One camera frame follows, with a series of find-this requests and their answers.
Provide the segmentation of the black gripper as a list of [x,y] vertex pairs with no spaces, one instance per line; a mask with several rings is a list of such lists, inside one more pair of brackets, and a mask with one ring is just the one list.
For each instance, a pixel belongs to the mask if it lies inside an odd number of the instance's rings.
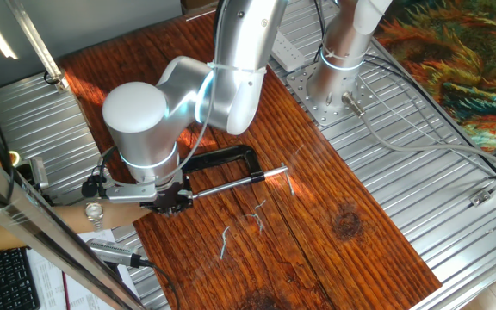
[[182,189],[181,183],[173,183],[167,189],[159,189],[157,199],[152,204],[152,211],[171,217],[191,208],[191,200],[181,201],[178,193]]

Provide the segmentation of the bare person hand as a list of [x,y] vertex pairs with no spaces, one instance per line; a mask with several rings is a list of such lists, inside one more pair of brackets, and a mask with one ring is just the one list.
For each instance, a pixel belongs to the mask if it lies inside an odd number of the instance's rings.
[[150,213],[137,203],[104,203],[102,209],[102,223],[105,229],[131,225]]

